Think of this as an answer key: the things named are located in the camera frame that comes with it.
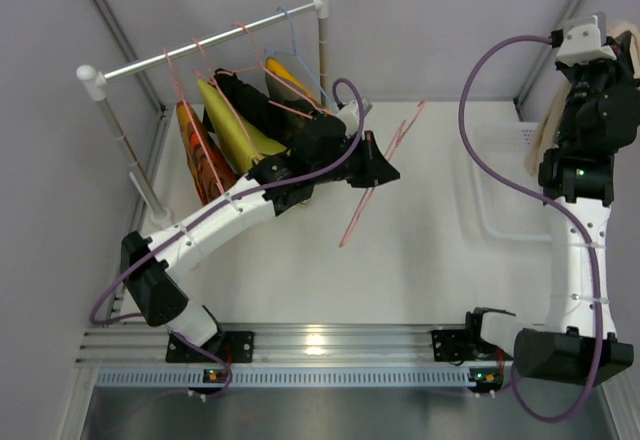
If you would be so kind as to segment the orange camouflage trousers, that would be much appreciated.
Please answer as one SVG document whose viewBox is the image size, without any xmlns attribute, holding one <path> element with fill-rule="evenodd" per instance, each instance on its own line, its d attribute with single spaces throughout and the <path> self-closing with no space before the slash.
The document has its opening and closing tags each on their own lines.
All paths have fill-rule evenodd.
<svg viewBox="0 0 640 440">
<path fill-rule="evenodd" d="M 187 165 L 201 203 L 206 205 L 234 186 L 237 176 L 193 107 L 180 101 L 176 115 Z"/>
</svg>

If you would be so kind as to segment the pink hanger of beige trousers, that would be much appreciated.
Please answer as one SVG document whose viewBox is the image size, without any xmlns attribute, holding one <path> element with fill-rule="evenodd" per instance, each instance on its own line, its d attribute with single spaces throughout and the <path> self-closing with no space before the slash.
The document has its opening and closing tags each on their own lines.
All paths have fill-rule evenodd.
<svg viewBox="0 0 640 440">
<path fill-rule="evenodd" d="M 413 115 L 413 117 L 410 120 L 403 120 L 398 126 L 398 128 L 396 129 L 395 133 L 391 137 L 391 140 L 389 141 L 389 144 L 387 145 L 386 150 L 383 153 L 383 160 L 386 162 L 386 166 L 392 167 L 391 159 L 395 155 L 396 151 L 398 150 L 399 146 L 401 145 L 401 143 L 403 142 L 404 138 L 407 136 L 411 128 L 414 126 L 416 121 L 420 118 L 421 114 L 423 113 L 426 107 L 426 104 L 427 104 L 426 100 L 421 100 L 417 104 L 416 112 Z M 373 186 L 367 187 L 365 189 L 339 241 L 340 248 L 344 248 L 349 242 L 358 223 L 360 222 L 360 219 L 365 209 L 367 208 L 367 206 L 369 205 L 369 202 L 371 201 L 374 191 L 378 187 L 385 185 L 386 183 L 389 183 L 391 181 L 397 180 L 398 178 L 399 178 L 398 174 L 392 174 L 390 170 L 387 169 L 384 171 L 384 175 L 380 179 L 375 180 Z"/>
</svg>

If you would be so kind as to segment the pink hanger of orange trousers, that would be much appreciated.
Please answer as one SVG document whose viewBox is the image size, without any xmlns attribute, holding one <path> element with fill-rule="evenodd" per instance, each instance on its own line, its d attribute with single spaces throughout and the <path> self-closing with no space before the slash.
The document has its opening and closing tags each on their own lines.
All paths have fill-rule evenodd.
<svg viewBox="0 0 640 440">
<path fill-rule="evenodd" d="M 209 144 L 209 137 L 204 130 L 202 122 L 191 105 L 185 100 L 180 86 L 176 69 L 166 50 L 163 50 L 164 58 L 169 66 L 169 71 L 178 95 L 176 114 L 181 139 L 187 156 L 187 164 L 196 186 L 197 193 L 203 205 L 217 199 L 224 192 L 224 185 L 220 175 L 216 171 L 214 155 Z"/>
</svg>

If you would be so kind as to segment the beige trousers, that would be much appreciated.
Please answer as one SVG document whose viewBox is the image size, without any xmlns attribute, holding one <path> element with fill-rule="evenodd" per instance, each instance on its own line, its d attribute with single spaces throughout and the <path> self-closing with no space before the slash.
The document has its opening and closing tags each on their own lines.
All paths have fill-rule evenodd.
<svg viewBox="0 0 640 440">
<path fill-rule="evenodd" d="M 607 28 L 607 33 L 614 39 L 619 39 L 623 34 L 629 33 L 630 58 L 634 71 L 634 78 L 639 79 L 639 28 L 627 21 L 617 21 Z M 556 132 L 559 127 L 561 115 L 564 109 L 566 97 L 570 90 L 568 80 L 562 76 L 561 83 L 554 97 L 552 98 L 547 112 L 536 128 L 532 145 L 529 147 L 524 160 L 525 171 L 531 177 L 537 177 L 539 165 L 544 153 L 555 146 Z"/>
</svg>

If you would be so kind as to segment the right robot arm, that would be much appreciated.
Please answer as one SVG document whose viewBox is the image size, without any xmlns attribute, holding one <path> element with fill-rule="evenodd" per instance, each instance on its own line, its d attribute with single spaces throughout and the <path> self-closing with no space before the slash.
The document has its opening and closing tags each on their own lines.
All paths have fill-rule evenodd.
<svg viewBox="0 0 640 440">
<path fill-rule="evenodd" d="M 497 182 L 540 202 L 550 219 L 551 293 L 542 326 L 518 322 L 504 310 L 478 308 L 477 337 L 513 359 L 520 378 L 596 386 L 631 367 L 633 345 L 622 342 L 607 295 L 606 239 L 614 201 L 616 154 L 639 128 L 639 66 L 635 35 L 603 35 L 595 27 L 557 30 L 545 44 L 569 90 L 560 98 L 557 127 L 543 153 L 537 189 L 493 170 L 466 130 L 466 101 L 458 127 L 473 162 Z"/>
</svg>

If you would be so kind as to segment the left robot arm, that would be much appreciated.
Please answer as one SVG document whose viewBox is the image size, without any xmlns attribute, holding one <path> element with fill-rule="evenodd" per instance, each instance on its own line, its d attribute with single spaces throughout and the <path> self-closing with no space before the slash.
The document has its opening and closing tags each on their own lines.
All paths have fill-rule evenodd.
<svg viewBox="0 0 640 440">
<path fill-rule="evenodd" d="M 201 260 L 240 233 L 308 200 L 319 184 L 347 182 L 370 189 L 400 177 L 372 131 L 346 133 L 336 117 L 309 121 L 289 147 L 259 161 L 217 199 L 184 220 L 121 242 L 123 283 L 150 327 L 164 327 L 197 346 L 217 345 L 215 316 L 189 298 L 179 283 Z"/>
</svg>

